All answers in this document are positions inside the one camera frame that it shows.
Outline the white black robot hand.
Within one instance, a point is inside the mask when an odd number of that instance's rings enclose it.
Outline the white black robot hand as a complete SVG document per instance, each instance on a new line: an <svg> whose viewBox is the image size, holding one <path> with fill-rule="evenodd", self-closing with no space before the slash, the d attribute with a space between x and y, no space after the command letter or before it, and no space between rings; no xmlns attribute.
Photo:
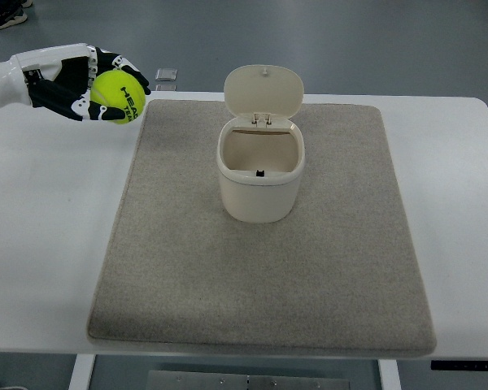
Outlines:
<svg viewBox="0 0 488 390"><path fill-rule="evenodd" d="M132 76L150 94L149 81L125 57L80 43L23 52L1 62L0 108L21 103L77 121L132 119L126 106L91 100L93 82L109 71Z"/></svg>

